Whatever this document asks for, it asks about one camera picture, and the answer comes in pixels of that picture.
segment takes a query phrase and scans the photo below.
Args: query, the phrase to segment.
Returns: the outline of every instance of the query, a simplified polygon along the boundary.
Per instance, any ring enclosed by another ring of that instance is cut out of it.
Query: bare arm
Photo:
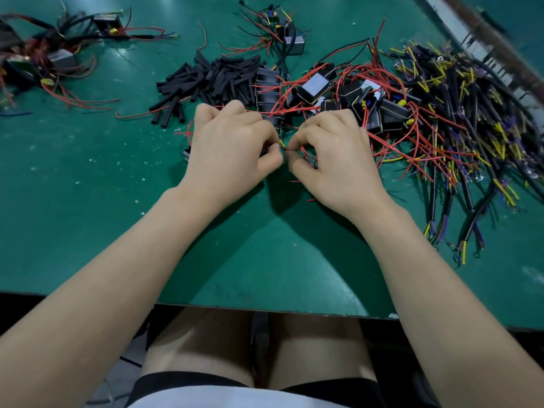
[[[282,163],[278,144],[259,157],[276,130],[240,102],[200,105],[195,123],[181,184],[0,338],[0,407],[82,406],[190,243]]]
[[[350,219],[371,246],[442,406],[541,406],[543,371],[387,195],[368,136],[351,112],[312,117],[288,150],[305,143],[315,146],[319,169],[287,152],[291,170],[323,204]]]

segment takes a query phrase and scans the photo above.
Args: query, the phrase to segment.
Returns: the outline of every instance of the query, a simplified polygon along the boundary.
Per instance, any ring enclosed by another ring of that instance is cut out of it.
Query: person's right hand
[[[314,169],[297,150],[316,148]],[[352,222],[364,209],[391,201],[374,163],[366,130],[351,110],[323,111],[305,121],[287,146],[289,170],[323,205]]]

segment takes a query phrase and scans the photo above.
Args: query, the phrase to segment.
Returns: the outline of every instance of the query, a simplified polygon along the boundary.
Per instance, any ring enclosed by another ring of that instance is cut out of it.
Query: thigh
[[[150,345],[141,375],[189,371],[253,387],[251,316],[231,309],[183,309]]]
[[[376,381],[357,318],[269,314],[268,389],[342,378]]]

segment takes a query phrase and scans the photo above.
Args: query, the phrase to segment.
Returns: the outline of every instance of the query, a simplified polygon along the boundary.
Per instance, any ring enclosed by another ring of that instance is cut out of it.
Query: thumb
[[[195,131],[204,127],[219,114],[219,110],[206,103],[200,103],[195,110]]]
[[[262,173],[263,177],[268,176],[283,163],[283,155],[280,151],[280,145],[272,144],[268,148],[267,154],[260,157],[257,162],[257,169]]]
[[[285,156],[289,162],[289,170],[302,182],[312,195],[318,197],[317,181],[319,179],[319,172],[297,152],[287,151],[285,152]]]

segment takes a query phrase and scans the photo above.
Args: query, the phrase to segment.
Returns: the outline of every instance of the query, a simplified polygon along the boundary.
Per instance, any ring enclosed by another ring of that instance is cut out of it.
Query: green table
[[[155,81],[192,61],[202,44],[198,21],[207,31],[203,52],[209,58],[221,53],[217,41],[234,47],[252,42],[236,28],[250,28],[236,15],[238,0],[64,1],[72,11],[87,13],[131,5],[132,25],[180,34],[176,41],[89,48],[99,57],[96,73],[66,86],[81,99],[120,98],[120,114],[145,111],[157,101]],[[281,3],[297,26],[311,29],[304,55],[288,59],[294,75],[333,48],[374,36],[384,17],[382,48],[406,39],[443,40],[412,0],[246,1],[255,7]],[[60,11],[58,0],[4,0],[2,8],[49,21]],[[0,118],[0,291],[46,295],[178,184],[186,168],[180,157],[186,139],[174,135],[182,130],[177,123],[163,130],[149,119],[123,122],[112,112],[67,111],[38,89],[17,103],[34,115]],[[399,182],[399,169],[404,166],[384,166],[384,184],[424,228],[421,188],[413,178]],[[224,212],[186,254],[160,301],[378,318],[394,313],[369,247],[342,218],[306,203],[309,194],[289,183],[291,178],[282,168]],[[502,323],[541,329],[544,209],[518,191],[528,212],[497,203],[496,214],[482,220],[488,250],[475,259],[471,242],[468,265],[457,271]],[[452,240],[465,217],[456,207],[447,235]],[[445,245],[440,252],[451,261]]]

